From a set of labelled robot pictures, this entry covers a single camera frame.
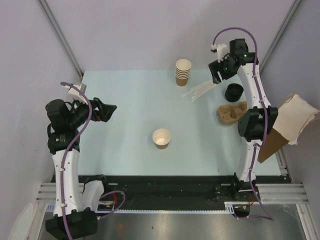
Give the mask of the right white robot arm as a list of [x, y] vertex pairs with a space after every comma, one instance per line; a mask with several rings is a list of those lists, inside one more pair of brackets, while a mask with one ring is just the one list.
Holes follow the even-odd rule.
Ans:
[[263, 89], [258, 52], [250, 52], [245, 39], [234, 39], [229, 46], [213, 43], [211, 51], [217, 54], [216, 61], [208, 65], [213, 83], [238, 76], [246, 98], [247, 111], [237, 124], [242, 150], [230, 184], [230, 195], [235, 201], [248, 201], [258, 194], [256, 163], [277, 119], [278, 108], [271, 106]]

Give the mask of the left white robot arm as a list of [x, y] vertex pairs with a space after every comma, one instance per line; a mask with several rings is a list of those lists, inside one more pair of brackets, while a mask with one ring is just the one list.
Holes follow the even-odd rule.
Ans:
[[56, 200], [53, 218], [45, 222], [46, 231], [57, 240], [79, 239], [98, 231], [99, 201], [110, 196], [111, 188], [103, 175], [88, 178], [79, 189], [78, 163], [80, 136], [78, 128], [88, 120], [108, 122], [117, 109], [95, 97], [90, 105], [79, 100], [55, 99], [45, 106], [50, 124], [47, 146], [55, 169]]

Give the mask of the brown paper coffee cup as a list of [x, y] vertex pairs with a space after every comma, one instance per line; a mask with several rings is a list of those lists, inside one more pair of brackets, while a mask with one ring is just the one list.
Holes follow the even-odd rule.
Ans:
[[167, 129], [159, 128], [152, 134], [152, 140], [158, 149], [164, 150], [169, 146], [171, 133]]

